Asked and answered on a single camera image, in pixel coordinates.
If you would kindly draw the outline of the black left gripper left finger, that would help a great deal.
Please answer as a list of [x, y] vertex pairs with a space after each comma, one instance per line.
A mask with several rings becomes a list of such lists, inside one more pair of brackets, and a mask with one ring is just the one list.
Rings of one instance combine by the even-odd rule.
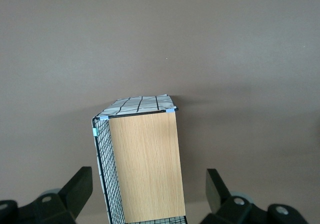
[[47, 193], [18, 207], [15, 200], [0, 202], [2, 224], [75, 224], [93, 192], [92, 167], [83, 166], [58, 193]]

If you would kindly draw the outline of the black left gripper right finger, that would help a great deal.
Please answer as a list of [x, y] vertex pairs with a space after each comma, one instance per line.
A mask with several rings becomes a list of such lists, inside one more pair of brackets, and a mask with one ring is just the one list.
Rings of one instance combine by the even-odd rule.
[[245, 197], [231, 195], [218, 171], [206, 171], [205, 194], [211, 210], [202, 224], [307, 224], [295, 208], [271, 204], [263, 210]]

